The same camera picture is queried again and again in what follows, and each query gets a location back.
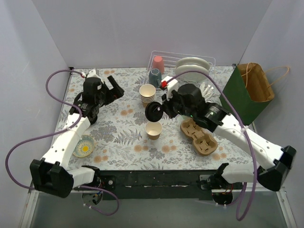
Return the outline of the single brown paper cup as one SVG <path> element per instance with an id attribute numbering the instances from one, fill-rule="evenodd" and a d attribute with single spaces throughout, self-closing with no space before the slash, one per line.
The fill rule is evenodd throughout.
<path id="1" fill-rule="evenodd" d="M 149 139 L 157 140 L 162 133 L 162 124 L 160 122 L 148 122 L 145 126 L 145 131 Z"/>

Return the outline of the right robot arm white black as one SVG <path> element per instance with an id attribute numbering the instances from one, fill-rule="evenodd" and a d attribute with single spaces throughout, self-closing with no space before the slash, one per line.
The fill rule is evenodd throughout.
<path id="1" fill-rule="evenodd" d="M 234 115 L 222 106 L 206 102 L 201 91 L 193 84 L 177 87 L 173 83 L 162 82 L 161 89 L 167 93 L 162 96 L 163 111 L 170 117 L 184 115 L 196 127 L 224 137 L 238 148 L 252 156 L 253 165 L 220 165 L 210 178 L 221 189 L 237 182 L 258 182 L 272 191 L 279 191 L 292 167 L 296 149 L 281 147 L 262 138 L 252 130 L 246 130 Z"/>

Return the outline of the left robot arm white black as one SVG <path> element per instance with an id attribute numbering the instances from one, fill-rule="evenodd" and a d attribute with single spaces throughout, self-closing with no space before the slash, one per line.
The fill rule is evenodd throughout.
<path id="1" fill-rule="evenodd" d="M 73 188 L 81 185 L 86 185 L 91 190 L 100 187 L 98 168 L 85 165 L 68 171 L 67 167 L 82 135 L 97 121 L 99 109 L 124 95 L 124 90 L 112 76 L 107 79 L 112 89 L 97 76 L 85 79 L 83 91 L 76 96 L 69 111 L 65 132 L 57 137 L 40 160 L 31 162 L 30 173 L 36 190 L 66 198 Z"/>

